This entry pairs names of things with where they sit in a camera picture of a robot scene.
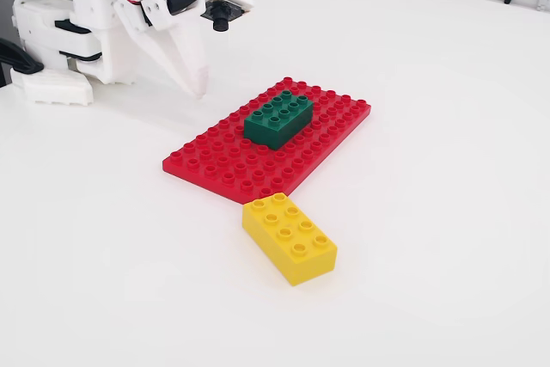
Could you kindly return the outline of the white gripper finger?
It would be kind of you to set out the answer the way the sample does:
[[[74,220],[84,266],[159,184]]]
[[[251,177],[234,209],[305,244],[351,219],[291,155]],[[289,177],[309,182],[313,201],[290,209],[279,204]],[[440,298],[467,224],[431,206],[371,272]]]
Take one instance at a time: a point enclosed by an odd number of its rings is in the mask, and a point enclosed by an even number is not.
[[[151,26],[138,35],[138,45],[181,89],[195,98],[205,95],[208,64],[200,32],[205,0],[173,15],[168,0],[142,0]]]
[[[127,20],[126,0],[114,8],[133,42],[186,93],[197,94],[197,16],[180,20]]]

